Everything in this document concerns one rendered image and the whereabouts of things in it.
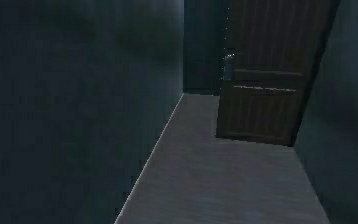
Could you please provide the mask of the dark brown wooden room door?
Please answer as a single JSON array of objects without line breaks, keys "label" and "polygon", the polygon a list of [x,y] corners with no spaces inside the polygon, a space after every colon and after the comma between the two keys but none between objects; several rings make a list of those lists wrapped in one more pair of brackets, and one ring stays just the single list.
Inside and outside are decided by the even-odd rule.
[{"label": "dark brown wooden room door", "polygon": [[216,136],[291,146],[340,0],[228,0]]}]

